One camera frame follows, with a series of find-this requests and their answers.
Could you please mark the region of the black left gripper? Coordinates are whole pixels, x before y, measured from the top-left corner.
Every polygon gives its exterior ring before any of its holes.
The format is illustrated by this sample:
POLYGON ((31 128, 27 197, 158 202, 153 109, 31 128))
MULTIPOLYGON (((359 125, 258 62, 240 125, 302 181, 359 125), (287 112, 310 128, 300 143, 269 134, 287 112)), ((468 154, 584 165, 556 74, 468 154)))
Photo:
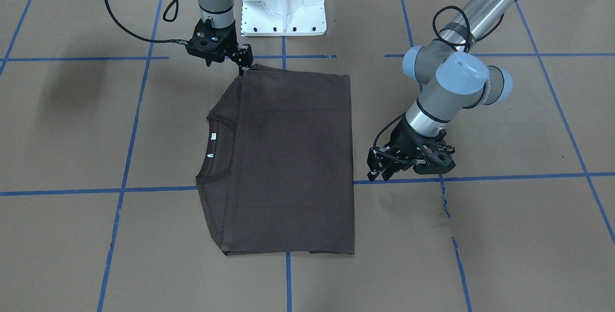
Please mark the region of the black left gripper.
POLYGON ((425 137, 415 132, 406 120, 401 120, 391 132, 388 150, 383 151, 378 146, 369 149, 369 181, 375 181, 378 176, 388 181, 393 174, 410 167, 420 175, 446 174, 453 170, 455 148, 446 144, 446 134, 446 130, 441 129, 436 137, 425 137))

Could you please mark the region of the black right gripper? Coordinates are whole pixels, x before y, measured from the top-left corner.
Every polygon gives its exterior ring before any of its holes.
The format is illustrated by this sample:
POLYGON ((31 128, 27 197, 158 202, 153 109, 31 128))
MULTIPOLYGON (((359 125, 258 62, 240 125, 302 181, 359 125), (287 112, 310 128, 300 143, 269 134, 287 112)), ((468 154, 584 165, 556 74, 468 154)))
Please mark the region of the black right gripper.
POLYGON ((212 19, 198 19, 193 36, 187 42, 186 51, 193 57, 205 60, 207 67, 214 62, 222 63, 227 57, 234 58, 240 77, 254 62, 252 46, 249 43, 244 43, 239 48, 235 22, 227 27, 215 28, 212 19))

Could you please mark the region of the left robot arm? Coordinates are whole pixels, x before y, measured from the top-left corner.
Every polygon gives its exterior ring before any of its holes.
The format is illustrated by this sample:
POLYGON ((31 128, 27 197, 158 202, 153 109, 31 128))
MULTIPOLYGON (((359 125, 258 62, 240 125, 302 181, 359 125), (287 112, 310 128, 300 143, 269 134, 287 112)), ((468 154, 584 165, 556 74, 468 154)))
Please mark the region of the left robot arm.
POLYGON ((368 151, 369 181, 411 168, 419 175, 443 175, 455 168, 455 148, 445 141, 446 126, 461 110, 505 100, 513 89, 509 71, 487 66, 470 50, 501 23, 505 11, 518 0, 470 0, 463 8, 444 7, 456 16, 438 28, 435 39, 406 52, 403 73, 423 89, 409 109, 391 121, 390 139, 377 141, 368 151))

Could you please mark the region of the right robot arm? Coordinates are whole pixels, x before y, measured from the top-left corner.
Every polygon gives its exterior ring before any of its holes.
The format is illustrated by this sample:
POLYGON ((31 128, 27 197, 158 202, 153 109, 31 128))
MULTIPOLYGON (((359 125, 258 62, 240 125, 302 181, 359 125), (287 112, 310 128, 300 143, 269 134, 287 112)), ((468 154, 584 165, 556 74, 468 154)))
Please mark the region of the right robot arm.
POLYGON ((190 40, 181 40, 188 54, 211 63, 229 58, 239 69, 239 75, 253 63, 252 47, 239 46, 236 34, 234 0, 197 0, 200 19, 190 40))

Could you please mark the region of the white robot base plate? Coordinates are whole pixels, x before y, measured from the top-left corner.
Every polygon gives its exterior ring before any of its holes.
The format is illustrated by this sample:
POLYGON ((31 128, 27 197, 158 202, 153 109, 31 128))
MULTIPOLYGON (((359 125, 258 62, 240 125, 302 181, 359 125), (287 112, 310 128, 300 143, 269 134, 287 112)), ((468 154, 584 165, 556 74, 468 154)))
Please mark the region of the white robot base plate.
POLYGON ((242 0, 240 33, 245 37, 322 36, 325 0, 242 0))

